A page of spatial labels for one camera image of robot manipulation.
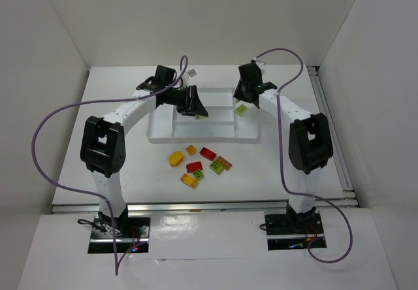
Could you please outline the light green lego block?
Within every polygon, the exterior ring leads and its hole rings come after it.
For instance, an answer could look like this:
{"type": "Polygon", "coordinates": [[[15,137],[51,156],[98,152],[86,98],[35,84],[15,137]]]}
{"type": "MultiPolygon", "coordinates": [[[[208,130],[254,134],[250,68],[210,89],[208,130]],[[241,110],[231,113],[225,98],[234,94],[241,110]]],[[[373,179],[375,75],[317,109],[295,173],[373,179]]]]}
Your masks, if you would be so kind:
{"type": "Polygon", "coordinates": [[[246,105],[239,105],[238,107],[236,107],[236,109],[235,109],[235,114],[237,115],[237,116],[243,116],[245,113],[246,113],[246,111],[248,110],[248,108],[247,108],[247,106],[246,105]]]}

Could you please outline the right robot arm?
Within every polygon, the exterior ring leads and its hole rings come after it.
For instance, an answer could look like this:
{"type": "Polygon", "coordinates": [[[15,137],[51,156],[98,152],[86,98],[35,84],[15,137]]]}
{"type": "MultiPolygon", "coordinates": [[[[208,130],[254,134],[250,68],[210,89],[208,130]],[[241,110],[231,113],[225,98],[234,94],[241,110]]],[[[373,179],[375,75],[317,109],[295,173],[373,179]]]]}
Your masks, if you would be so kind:
{"type": "Polygon", "coordinates": [[[253,104],[278,120],[280,178],[289,194],[286,222],[290,227],[305,225],[315,215],[319,177],[333,156],[329,123],[323,113],[313,114],[263,82],[257,61],[238,67],[240,79],[234,98],[253,104]]]}

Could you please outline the light green tall lego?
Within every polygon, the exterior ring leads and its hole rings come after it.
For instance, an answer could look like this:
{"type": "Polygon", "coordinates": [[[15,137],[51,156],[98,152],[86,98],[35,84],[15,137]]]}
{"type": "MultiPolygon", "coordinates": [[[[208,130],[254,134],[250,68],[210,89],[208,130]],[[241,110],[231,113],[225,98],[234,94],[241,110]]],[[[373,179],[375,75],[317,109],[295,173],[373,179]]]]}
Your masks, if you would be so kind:
{"type": "Polygon", "coordinates": [[[208,119],[208,116],[196,115],[195,119],[196,120],[206,120],[206,119],[208,119]]]}

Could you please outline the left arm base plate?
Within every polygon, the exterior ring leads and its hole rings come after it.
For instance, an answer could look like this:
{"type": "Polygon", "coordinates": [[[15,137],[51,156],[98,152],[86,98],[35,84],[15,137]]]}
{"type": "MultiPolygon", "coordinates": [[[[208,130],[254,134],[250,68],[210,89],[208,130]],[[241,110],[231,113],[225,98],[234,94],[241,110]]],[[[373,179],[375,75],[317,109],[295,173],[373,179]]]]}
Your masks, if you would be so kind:
{"type": "MultiPolygon", "coordinates": [[[[129,219],[128,227],[122,231],[116,229],[116,249],[120,254],[131,249],[130,253],[148,253],[150,235],[150,217],[133,217],[129,219]]],[[[93,221],[78,219],[77,224],[88,226],[91,229],[88,253],[107,254],[113,253],[112,228],[101,223],[95,216],[93,221]]]]}

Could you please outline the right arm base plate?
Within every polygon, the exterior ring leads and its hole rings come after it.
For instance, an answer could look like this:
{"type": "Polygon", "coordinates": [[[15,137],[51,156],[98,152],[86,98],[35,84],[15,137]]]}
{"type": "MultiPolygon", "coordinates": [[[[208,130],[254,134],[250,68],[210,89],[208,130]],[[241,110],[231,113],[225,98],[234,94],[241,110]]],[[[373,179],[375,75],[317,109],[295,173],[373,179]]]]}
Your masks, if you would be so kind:
{"type": "Polygon", "coordinates": [[[327,248],[321,216],[298,225],[291,225],[284,214],[267,214],[260,230],[266,233],[269,251],[327,248]]]}

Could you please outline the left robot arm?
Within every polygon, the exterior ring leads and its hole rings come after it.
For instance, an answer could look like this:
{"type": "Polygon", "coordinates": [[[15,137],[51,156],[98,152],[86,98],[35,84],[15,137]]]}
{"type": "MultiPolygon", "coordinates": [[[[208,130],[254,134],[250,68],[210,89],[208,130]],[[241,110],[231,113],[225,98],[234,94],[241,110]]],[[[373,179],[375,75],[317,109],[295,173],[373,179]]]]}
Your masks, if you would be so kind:
{"type": "Polygon", "coordinates": [[[102,117],[90,116],[84,126],[80,158],[92,173],[101,223],[125,233],[131,226],[123,199],[120,170],[126,160],[125,137],[146,115],[161,105],[172,105],[183,116],[207,116],[197,87],[187,82],[194,70],[181,72],[157,66],[155,74],[136,87],[128,101],[102,117]]]}

